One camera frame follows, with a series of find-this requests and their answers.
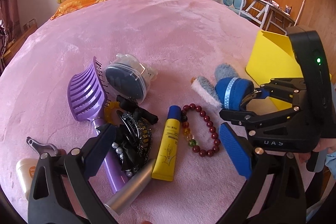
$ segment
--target silver cylinder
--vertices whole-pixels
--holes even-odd
[[[141,170],[104,204],[112,215],[114,215],[114,213],[121,215],[138,197],[142,190],[144,190],[152,179],[155,161],[155,159],[148,160]]]

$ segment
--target yellow container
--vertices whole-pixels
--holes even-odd
[[[257,34],[246,72],[258,85],[269,83],[271,78],[303,77],[289,37],[266,31]],[[290,103],[271,100],[279,110],[291,107]]]

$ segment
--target nightstand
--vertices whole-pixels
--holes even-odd
[[[34,23],[31,27],[29,27],[22,36],[20,36],[14,44],[4,53],[3,60],[5,65],[7,66],[9,62],[13,59],[15,54],[22,47],[26,39],[37,30],[37,24]]]

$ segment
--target black bead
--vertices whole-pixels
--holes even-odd
[[[186,122],[188,120],[188,117],[187,116],[182,116],[181,117],[181,122]]]

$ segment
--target yellow tube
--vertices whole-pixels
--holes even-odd
[[[177,142],[179,140],[181,108],[171,106],[162,135],[157,160],[152,172],[153,179],[173,181]]]

